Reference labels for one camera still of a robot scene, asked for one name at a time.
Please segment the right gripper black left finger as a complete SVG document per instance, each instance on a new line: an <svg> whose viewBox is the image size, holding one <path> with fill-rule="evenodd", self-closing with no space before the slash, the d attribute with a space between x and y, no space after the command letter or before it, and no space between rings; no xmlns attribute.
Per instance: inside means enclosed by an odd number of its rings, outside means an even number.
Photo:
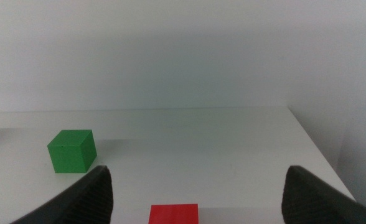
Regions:
<svg viewBox="0 0 366 224"><path fill-rule="evenodd" d="M109 223L113 188L107 166L96 166L80 180L15 223Z"/></svg>

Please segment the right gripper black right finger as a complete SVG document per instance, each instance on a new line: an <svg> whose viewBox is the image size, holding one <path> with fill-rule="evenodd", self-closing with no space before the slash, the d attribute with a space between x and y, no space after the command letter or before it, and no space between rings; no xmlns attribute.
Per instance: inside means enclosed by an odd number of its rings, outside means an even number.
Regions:
<svg viewBox="0 0 366 224"><path fill-rule="evenodd" d="M366 207L301 166L290 166L281 212L285 223L366 223Z"/></svg>

